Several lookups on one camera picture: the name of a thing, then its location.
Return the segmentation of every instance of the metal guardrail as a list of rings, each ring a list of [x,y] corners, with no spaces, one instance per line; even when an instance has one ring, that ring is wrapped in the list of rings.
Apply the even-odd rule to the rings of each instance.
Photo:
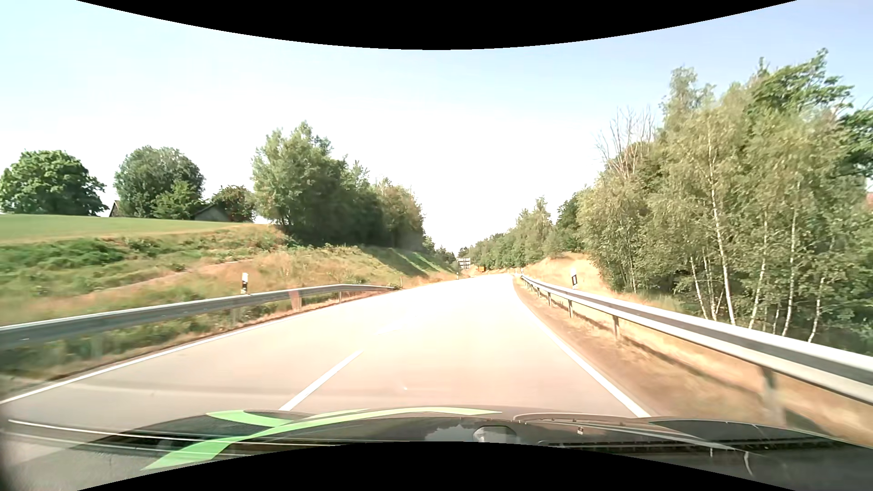
[[[242,294],[206,300],[183,301],[153,307],[130,308],[99,314],[77,315],[48,321],[27,322],[0,327],[0,349],[10,349],[28,344],[56,341],[83,335],[97,335],[106,331],[130,328],[151,322],[169,321],[192,315],[206,314],[217,310],[262,305],[274,301],[290,300],[296,293],[299,297],[341,292],[392,291],[394,287],[376,285],[325,285],[323,287],[291,288],[275,292]]]
[[[784,420],[784,411],[775,396],[777,388],[774,373],[873,405],[871,356],[587,294],[534,280],[524,274],[520,278],[529,289],[536,290],[538,296],[545,294],[549,305],[552,303],[552,296],[567,301],[567,310],[571,316],[574,303],[612,315],[616,340],[622,338],[618,320],[624,319],[757,365],[766,381],[766,404],[777,415],[779,422]]]

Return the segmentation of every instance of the building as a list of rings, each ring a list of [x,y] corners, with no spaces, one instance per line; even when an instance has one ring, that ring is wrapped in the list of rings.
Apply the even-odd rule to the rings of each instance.
[[[109,211],[110,217],[123,217],[124,213],[121,212],[121,201],[115,200],[112,203],[112,210]]]
[[[210,204],[194,214],[194,220],[204,222],[230,222],[230,217],[218,204]]]

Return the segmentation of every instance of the forest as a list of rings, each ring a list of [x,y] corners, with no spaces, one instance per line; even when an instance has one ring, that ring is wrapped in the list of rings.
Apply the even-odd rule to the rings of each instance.
[[[688,67],[661,120],[621,111],[603,168],[554,223],[543,198],[469,248],[523,266],[585,252],[615,291],[657,291],[695,315],[873,352],[873,110],[827,73],[827,51],[719,94]]]

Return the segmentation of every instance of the solid white edge line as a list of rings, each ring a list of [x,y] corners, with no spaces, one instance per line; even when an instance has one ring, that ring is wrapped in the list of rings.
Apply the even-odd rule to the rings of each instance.
[[[319,377],[319,379],[316,380],[315,382],[312,382],[311,384],[309,384],[308,387],[306,387],[306,388],[305,388],[304,390],[302,390],[299,394],[297,394],[296,396],[294,396],[293,399],[291,399],[290,401],[286,402],[282,407],[280,407],[280,408],[278,408],[278,409],[279,409],[280,411],[290,411],[291,409],[293,409],[295,405],[300,404],[300,402],[302,402],[303,399],[305,399],[306,397],[308,397],[309,394],[312,394],[312,393],[315,392],[315,390],[318,389],[318,388],[319,388],[323,383],[327,382],[327,379],[329,379],[330,377],[333,377],[334,375],[336,375],[336,372],[342,370],[342,367],[344,367],[344,366],[348,365],[349,363],[351,363],[352,360],[354,360],[355,358],[357,358],[358,355],[360,355],[360,354],[363,353],[363,352],[364,352],[363,349],[358,349],[357,351],[355,351],[354,353],[352,353],[351,355],[349,355],[345,360],[343,360],[343,361],[337,363],[337,364],[336,364],[332,369],[328,370],[326,374],[324,374],[324,375],[322,375],[321,377]]]
[[[86,373],[86,374],[84,374],[84,375],[80,375],[80,376],[78,376],[78,377],[74,377],[74,378],[71,378],[71,379],[69,379],[69,380],[64,380],[64,381],[62,381],[62,382],[58,382],[58,383],[56,383],[56,384],[46,385],[45,387],[41,387],[41,388],[36,389],[36,390],[34,390],[34,391],[25,392],[24,394],[19,394],[19,395],[13,397],[13,398],[4,399],[4,400],[0,401],[0,405],[2,405],[2,404],[6,404],[6,403],[10,403],[10,402],[12,402],[12,401],[17,401],[17,400],[19,400],[19,399],[21,399],[21,398],[26,398],[26,397],[28,397],[28,396],[32,396],[32,395],[38,394],[38,393],[40,393],[40,392],[49,391],[49,390],[51,390],[51,389],[55,389],[55,388],[57,388],[57,387],[61,387],[61,386],[63,386],[63,385],[72,384],[73,382],[78,382],[79,380],[84,380],[84,379],[86,379],[86,378],[90,378],[90,377],[94,377],[94,376],[97,376],[97,375],[100,375],[100,374],[104,374],[104,373],[107,373],[108,371],[117,370],[117,369],[119,369],[119,368],[124,368],[124,367],[130,366],[130,365],[133,365],[133,364],[137,364],[137,363],[145,362],[145,361],[147,361],[147,360],[151,360],[152,358],[157,358],[158,356],[169,355],[170,353],[176,353],[176,351],[182,351],[183,349],[194,348],[195,346],[199,346],[199,345],[201,345],[201,344],[205,344],[205,343],[207,343],[207,342],[217,341],[217,340],[219,340],[219,339],[224,339],[225,337],[230,337],[230,336],[232,336],[232,335],[243,334],[244,332],[248,332],[248,331],[251,331],[251,330],[254,330],[254,329],[258,329],[258,328],[265,328],[265,327],[267,327],[267,326],[269,326],[269,325],[272,325],[272,324],[275,324],[275,323],[277,323],[277,322],[290,321],[290,320],[293,320],[293,319],[299,319],[300,317],[303,317],[303,316],[305,316],[305,315],[315,314],[315,313],[317,313],[317,312],[323,312],[324,310],[325,310],[324,308],[320,308],[320,309],[318,309],[318,310],[312,310],[312,311],[310,311],[310,312],[302,312],[302,313],[297,314],[297,315],[291,315],[291,316],[288,316],[288,317],[284,317],[284,318],[282,318],[282,319],[276,319],[276,320],[274,320],[274,321],[264,322],[263,324],[258,324],[258,325],[255,325],[255,326],[250,326],[250,327],[248,327],[248,328],[235,329],[235,330],[232,330],[232,331],[229,332],[229,333],[224,333],[224,334],[221,334],[221,335],[215,335],[215,336],[212,336],[212,337],[207,337],[207,338],[202,339],[202,340],[200,340],[200,341],[195,341],[195,342],[192,342],[192,343],[189,343],[189,344],[183,344],[182,346],[176,346],[175,348],[166,349],[166,350],[164,350],[164,351],[158,351],[157,353],[152,353],[151,355],[147,355],[147,356],[144,356],[144,357],[142,357],[142,358],[136,358],[136,359],[134,359],[134,360],[130,360],[129,362],[119,363],[119,364],[117,364],[117,365],[111,365],[111,366],[108,366],[108,367],[106,367],[106,368],[104,368],[104,369],[100,369],[100,370],[96,370],[96,371],[88,372],[88,373]]]
[[[539,327],[544,333],[546,333],[549,339],[551,339],[555,344],[558,345],[558,348],[561,348],[564,353],[567,353],[567,356],[573,359],[573,361],[576,362],[577,365],[581,366],[583,370],[585,370],[594,380],[596,380],[598,384],[602,385],[603,388],[606,389],[610,394],[612,394],[614,398],[618,399],[618,402],[622,403],[625,407],[628,408],[630,412],[633,412],[638,418],[648,418],[649,416],[651,416],[642,407],[640,407],[631,398],[629,398],[624,392],[619,391],[617,387],[612,385],[612,383],[604,378],[603,375],[600,374],[600,372],[594,369],[594,367],[586,363],[585,360],[583,360],[581,356],[577,355],[575,351],[570,349],[570,347],[567,346],[567,344],[564,343],[554,332],[552,332],[552,330],[549,329],[548,326],[543,321],[541,321],[540,318],[537,317],[536,314],[534,314],[533,311],[531,311],[531,309],[524,304],[524,302],[521,301],[521,299],[519,299],[519,304],[530,315],[531,320],[537,325],[537,327]]]

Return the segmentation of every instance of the road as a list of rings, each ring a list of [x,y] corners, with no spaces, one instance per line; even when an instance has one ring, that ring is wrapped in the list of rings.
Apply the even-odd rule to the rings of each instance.
[[[645,416],[525,307],[506,274],[239,329],[0,403],[5,418],[125,431],[209,411],[510,405]],[[18,463],[56,448],[12,446]]]

